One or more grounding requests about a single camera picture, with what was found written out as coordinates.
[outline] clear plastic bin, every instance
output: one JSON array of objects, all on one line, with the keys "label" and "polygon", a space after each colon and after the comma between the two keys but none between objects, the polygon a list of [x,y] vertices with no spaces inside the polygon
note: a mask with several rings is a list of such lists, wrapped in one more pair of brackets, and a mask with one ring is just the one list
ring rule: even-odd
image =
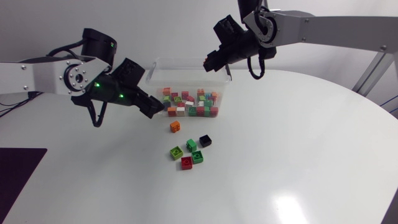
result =
[{"label": "clear plastic bin", "polygon": [[[146,84],[155,89],[155,97],[164,102],[165,110],[160,112],[164,116],[217,117],[225,87],[230,82],[228,66],[206,72],[202,58],[158,58],[146,77]],[[179,98],[174,101],[176,93],[182,98],[184,109],[178,104]]]}]

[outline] robotic arm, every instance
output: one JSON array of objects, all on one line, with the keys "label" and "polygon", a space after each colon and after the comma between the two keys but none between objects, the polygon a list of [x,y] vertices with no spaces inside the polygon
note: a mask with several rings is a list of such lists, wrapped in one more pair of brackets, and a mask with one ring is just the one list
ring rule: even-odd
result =
[{"label": "robotic arm", "polygon": [[[83,46],[77,56],[71,49]],[[138,86],[145,70],[126,58],[112,70],[117,42],[94,29],[84,29],[83,40],[51,51],[46,57],[17,63],[0,62],[0,72],[7,82],[0,83],[0,94],[40,91],[72,96],[72,102],[88,108],[95,127],[100,127],[108,103],[136,105],[147,117],[163,110],[164,105],[148,96]],[[67,58],[54,57],[66,51]],[[91,100],[103,102],[98,120]]]},{"label": "robotic arm", "polygon": [[[275,57],[277,46],[299,42],[394,54],[398,62],[398,17],[315,17],[300,11],[270,11],[266,0],[238,0],[238,4],[248,30],[231,16],[214,26],[221,45],[207,55],[203,64],[207,72],[247,59],[251,75],[260,79],[264,60]],[[251,68],[251,57],[257,54],[259,76]]]}]

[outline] white tabletop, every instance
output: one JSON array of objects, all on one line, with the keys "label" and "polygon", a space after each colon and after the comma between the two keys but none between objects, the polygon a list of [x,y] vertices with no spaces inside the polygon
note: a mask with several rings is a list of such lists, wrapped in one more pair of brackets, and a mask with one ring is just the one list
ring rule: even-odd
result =
[{"label": "white tabletop", "polygon": [[[51,94],[9,113],[0,147],[48,152],[4,223],[380,223],[398,187],[398,121],[319,78],[234,70],[217,118],[174,120],[109,105],[94,128]],[[180,170],[169,150],[205,134]]]}]

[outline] toy block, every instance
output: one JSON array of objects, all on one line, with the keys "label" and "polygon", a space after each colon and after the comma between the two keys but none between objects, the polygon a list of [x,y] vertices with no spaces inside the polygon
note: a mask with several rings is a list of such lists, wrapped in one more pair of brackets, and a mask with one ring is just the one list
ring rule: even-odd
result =
[{"label": "toy block", "polygon": [[213,100],[205,100],[205,106],[212,107],[213,106]]},{"label": "toy block", "polygon": [[210,116],[217,116],[218,115],[218,107],[210,108]]},{"label": "toy block", "polygon": [[172,89],[169,88],[169,87],[168,88],[163,88],[162,92],[163,92],[164,96],[170,96],[171,92],[172,92]]},{"label": "toy block", "polygon": [[204,116],[205,115],[205,107],[204,106],[198,106],[197,107],[197,116]]},{"label": "toy block", "polygon": [[172,155],[174,160],[177,160],[181,158],[184,153],[182,152],[179,146],[175,146],[170,150],[170,154]]},{"label": "toy block", "polygon": [[175,97],[174,97],[174,102],[177,103],[177,104],[178,104],[178,103],[182,103],[181,96],[175,96]]},{"label": "toy block", "polygon": [[198,101],[205,101],[206,97],[205,96],[198,96]]},{"label": "toy block", "polygon": [[170,102],[170,96],[164,96],[163,102]]},{"label": "toy block", "polygon": [[199,96],[204,96],[205,95],[205,90],[204,89],[198,89],[198,97]]},{"label": "toy block", "polygon": [[174,98],[178,96],[178,93],[172,93],[172,101],[174,101]]},{"label": "toy block", "polygon": [[194,106],[190,107],[189,110],[188,110],[188,115],[189,116],[196,116],[197,115],[197,108],[194,107]]},{"label": "toy block", "polygon": [[167,108],[167,113],[169,114],[169,116],[176,116],[177,115],[177,108],[169,107],[169,108]]},{"label": "toy block", "polygon": [[209,100],[213,101],[213,105],[216,103],[217,97],[216,96],[209,96]]},{"label": "toy block", "polygon": [[211,93],[205,93],[206,100],[211,96]]},{"label": "toy block", "polygon": [[192,157],[183,157],[181,158],[181,168],[183,170],[192,169]]},{"label": "toy block", "polygon": [[203,162],[203,156],[200,151],[196,151],[196,152],[192,153],[192,161],[194,164]]},{"label": "toy block", "polygon": [[174,121],[173,123],[170,124],[170,130],[173,133],[176,133],[181,129],[180,123],[178,121]]},{"label": "toy block", "polygon": [[208,135],[200,137],[199,142],[202,147],[207,147],[207,146],[211,145],[211,139],[209,138]]},{"label": "toy block", "polygon": [[187,149],[188,149],[190,152],[195,152],[195,151],[197,150],[197,144],[195,143],[194,140],[189,139],[189,140],[187,141]]},{"label": "toy block", "polygon": [[205,106],[205,116],[210,116],[210,107]]},{"label": "toy block", "polygon": [[193,102],[191,102],[191,101],[185,102],[185,109],[186,110],[189,110],[189,108],[192,107],[192,106],[193,106]]},{"label": "toy block", "polygon": [[182,98],[183,100],[187,100],[188,95],[189,95],[189,92],[188,92],[188,91],[182,91],[182,92],[181,92],[181,98]]},{"label": "toy block", "polygon": [[195,99],[192,96],[187,96],[187,101],[195,103]]},{"label": "toy block", "polygon": [[177,116],[185,116],[185,107],[177,108]]},{"label": "toy block", "polygon": [[164,102],[164,111],[167,111],[167,108],[171,107],[171,103],[170,102]]}]

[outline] green lego brick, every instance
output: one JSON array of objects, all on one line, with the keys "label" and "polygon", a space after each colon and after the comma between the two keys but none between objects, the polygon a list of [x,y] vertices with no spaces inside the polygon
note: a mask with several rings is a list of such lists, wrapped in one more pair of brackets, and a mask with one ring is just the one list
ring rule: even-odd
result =
[{"label": "green lego brick", "polygon": [[188,149],[190,152],[195,152],[195,151],[197,150],[197,144],[194,142],[194,140],[189,139],[189,140],[187,141],[187,149]]},{"label": "green lego brick", "polygon": [[197,115],[197,108],[194,107],[194,106],[191,106],[191,107],[188,109],[188,115],[189,115],[189,116],[196,116],[196,115]]},{"label": "green lego brick", "polygon": [[210,116],[210,107],[205,106],[205,116]]},{"label": "green lego brick", "polygon": [[200,151],[196,151],[192,153],[192,161],[194,164],[203,162],[203,156]]},{"label": "green lego brick", "polygon": [[174,97],[174,102],[175,102],[175,103],[182,103],[181,96],[175,96],[175,97]]},{"label": "green lego brick", "polygon": [[170,96],[164,96],[163,102],[170,102]]},{"label": "green lego brick", "polygon": [[183,152],[179,146],[175,146],[174,148],[172,148],[172,150],[170,150],[170,154],[172,155],[174,160],[177,160],[182,157]]},{"label": "green lego brick", "polygon": [[205,96],[198,96],[198,101],[205,101],[206,97]]},{"label": "green lego brick", "polygon": [[212,107],[213,106],[213,100],[205,100],[205,106]]}]

